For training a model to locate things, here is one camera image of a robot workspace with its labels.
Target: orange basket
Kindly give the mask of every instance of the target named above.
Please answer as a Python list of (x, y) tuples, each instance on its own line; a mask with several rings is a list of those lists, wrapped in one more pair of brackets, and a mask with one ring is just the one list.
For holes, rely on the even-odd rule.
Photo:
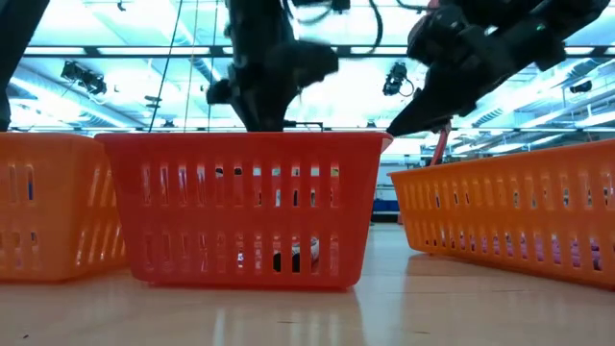
[(358, 281), (380, 154), (390, 136), (97, 139), (111, 161), (137, 279), (295, 288)]
[(103, 146), (0, 135), (0, 280), (63, 281), (125, 263)]
[(615, 288), (615, 141), (392, 173), (412, 249)]

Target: floor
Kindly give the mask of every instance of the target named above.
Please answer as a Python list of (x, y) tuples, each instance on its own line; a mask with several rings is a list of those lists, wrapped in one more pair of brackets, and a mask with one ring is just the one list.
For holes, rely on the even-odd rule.
[(0, 345), (613, 345), (615, 293), (411, 251), (373, 227), (347, 293), (0, 286)]

